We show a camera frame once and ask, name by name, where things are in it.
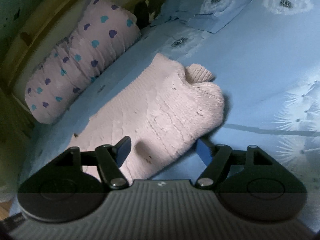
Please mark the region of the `wooden bed headboard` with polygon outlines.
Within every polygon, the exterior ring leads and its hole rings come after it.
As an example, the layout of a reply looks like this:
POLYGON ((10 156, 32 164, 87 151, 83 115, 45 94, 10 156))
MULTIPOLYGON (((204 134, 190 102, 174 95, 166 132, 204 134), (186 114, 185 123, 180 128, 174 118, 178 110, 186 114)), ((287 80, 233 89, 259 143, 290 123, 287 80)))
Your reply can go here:
MULTIPOLYGON (((1 86, 20 103, 33 68, 75 26, 86 0, 42 0, 28 14, 4 59, 1 60, 1 86)), ((111 0, 128 10, 141 0, 111 0)))

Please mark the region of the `pink heart-patterned rolled quilt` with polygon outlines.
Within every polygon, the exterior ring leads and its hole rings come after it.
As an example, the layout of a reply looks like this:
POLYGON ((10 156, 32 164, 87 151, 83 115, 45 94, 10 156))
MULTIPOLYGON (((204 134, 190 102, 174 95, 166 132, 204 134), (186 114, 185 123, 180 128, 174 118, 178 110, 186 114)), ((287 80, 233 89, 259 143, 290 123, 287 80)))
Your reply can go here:
POLYGON ((88 0, 74 30, 34 69, 25 102, 42 124, 55 122, 74 100, 140 37, 137 19, 109 0, 88 0))

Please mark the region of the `black and white garment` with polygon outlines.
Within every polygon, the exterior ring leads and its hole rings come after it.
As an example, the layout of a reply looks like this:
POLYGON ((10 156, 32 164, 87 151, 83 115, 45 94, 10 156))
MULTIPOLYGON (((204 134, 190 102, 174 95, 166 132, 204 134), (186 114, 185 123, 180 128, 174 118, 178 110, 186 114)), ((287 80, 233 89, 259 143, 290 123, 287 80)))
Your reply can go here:
POLYGON ((137 18, 139 29, 147 27, 160 13, 165 0, 142 0, 135 5, 133 14, 137 18))

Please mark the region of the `blue floral bed sheet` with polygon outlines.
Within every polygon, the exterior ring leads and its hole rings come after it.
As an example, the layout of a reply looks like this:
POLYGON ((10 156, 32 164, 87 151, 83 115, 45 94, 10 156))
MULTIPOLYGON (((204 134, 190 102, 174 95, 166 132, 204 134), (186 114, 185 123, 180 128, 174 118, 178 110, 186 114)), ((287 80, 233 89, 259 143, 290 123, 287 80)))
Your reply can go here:
POLYGON ((306 186, 300 219, 319 230, 319 0, 252 0, 215 34, 165 22, 105 70, 53 125, 37 125, 20 180, 70 145, 99 109, 157 53, 216 75, 225 120, 209 138, 237 150, 258 145, 306 186))

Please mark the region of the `blue floral pillow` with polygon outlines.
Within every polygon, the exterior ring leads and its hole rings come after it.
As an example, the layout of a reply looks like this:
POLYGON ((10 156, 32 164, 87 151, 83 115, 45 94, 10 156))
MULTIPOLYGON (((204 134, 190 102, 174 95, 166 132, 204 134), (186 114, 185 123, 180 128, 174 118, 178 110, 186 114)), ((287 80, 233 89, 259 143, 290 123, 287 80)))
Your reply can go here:
POLYGON ((166 0, 152 26, 179 20, 181 23, 210 33, 226 26, 252 0, 166 0))

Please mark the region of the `pink knitted sweater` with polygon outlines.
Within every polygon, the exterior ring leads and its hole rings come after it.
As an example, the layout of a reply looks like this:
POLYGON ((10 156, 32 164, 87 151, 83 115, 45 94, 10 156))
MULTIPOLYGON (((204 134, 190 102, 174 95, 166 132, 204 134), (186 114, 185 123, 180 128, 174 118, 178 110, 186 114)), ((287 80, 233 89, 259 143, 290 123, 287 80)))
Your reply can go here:
POLYGON ((225 101, 213 81, 214 75, 200 64, 185 67, 156 54, 69 144, 92 151, 128 136, 132 146, 121 172, 128 181, 150 178, 221 125, 225 101))

